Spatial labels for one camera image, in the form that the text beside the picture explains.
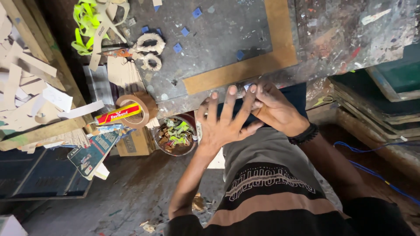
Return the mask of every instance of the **hand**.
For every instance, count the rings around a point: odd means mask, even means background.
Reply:
[[[253,105],[256,110],[252,114],[286,136],[297,136],[309,127],[309,121],[299,114],[273,83],[259,82],[257,99]]]
[[[206,98],[198,108],[196,117],[202,126],[202,139],[199,148],[202,147],[217,154],[223,145],[243,140],[255,134],[257,129],[264,125],[263,122],[254,122],[246,128],[242,128],[242,126],[251,113],[256,91],[257,85],[254,84],[249,87],[244,103],[233,120],[232,115],[237,92],[235,85],[228,88],[220,119],[217,118],[218,93],[213,92],[210,97]]]

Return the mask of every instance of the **person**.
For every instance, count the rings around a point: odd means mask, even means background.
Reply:
[[[234,116],[236,94],[230,86],[220,117],[216,92],[198,109],[202,139],[172,196],[165,235],[415,235],[398,207],[374,197],[356,168],[273,83],[251,85]],[[250,113],[255,121],[243,127]],[[191,205],[222,147],[226,193],[203,227]],[[343,212],[326,199],[313,167]]]

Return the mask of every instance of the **blue foam square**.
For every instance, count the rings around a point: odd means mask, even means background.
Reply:
[[[242,60],[242,58],[245,56],[245,54],[241,51],[241,50],[238,50],[238,52],[236,53],[236,58],[238,59],[238,60]]]
[[[182,51],[182,47],[181,47],[181,45],[180,45],[179,43],[177,43],[177,44],[173,47],[173,50],[174,50],[176,53],[178,53],[178,52]]]
[[[192,12],[192,16],[194,17],[194,19],[197,19],[197,17],[201,16],[201,10],[200,8],[195,9],[195,11]]]
[[[142,33],[146,33],[147,31],[149,31],[149,27],[145,26],[142,28]]]
[[[188,34],[189,34],[189,31],[184,27],[182,30],[181,30],[181,33],[184,35],[184,37],[186,37]]]

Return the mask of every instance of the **brown packing tape roll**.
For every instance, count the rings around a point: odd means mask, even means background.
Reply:
[[[138,103],[142,108],[142,112],[137,115],[132,115],[121,119],[123,124],[130,128],[143,128],[149,123],[150,120],[157,116],[158,106],[155,100],[146,92],[136,92],[132,95],[123,95],[118,98],[116,105],[117,108]]]

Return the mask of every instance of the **glue tube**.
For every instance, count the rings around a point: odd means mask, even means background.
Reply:
[[[113,110],[106,114],[95,117],[95,123],[97,125],[103,125],[112,121],[139,114],[141,111],[142,108],[139,106],[139,104],[133,103],[125,107],[121,107],[120,109]]]

